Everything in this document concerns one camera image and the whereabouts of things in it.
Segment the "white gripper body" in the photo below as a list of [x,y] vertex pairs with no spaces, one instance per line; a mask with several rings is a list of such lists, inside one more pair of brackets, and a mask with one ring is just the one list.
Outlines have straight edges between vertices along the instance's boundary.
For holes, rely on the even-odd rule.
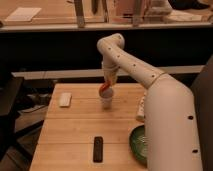
[[115,85],[117,82],[117,72],[119,70],[119,67],[118,66],[106,67],[105,65],[103,65],[102,69],[104,74],[104,80],[111,86]]

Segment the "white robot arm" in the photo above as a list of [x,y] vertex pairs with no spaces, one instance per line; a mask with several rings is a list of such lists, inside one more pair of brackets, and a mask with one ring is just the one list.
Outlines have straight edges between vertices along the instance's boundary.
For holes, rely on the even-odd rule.
[[122,69],[146,89],[148,171],[204,171],[192,91],[167,72],[125,52],[124,46],[119,33],[97,42],[106,82],[114,85]]

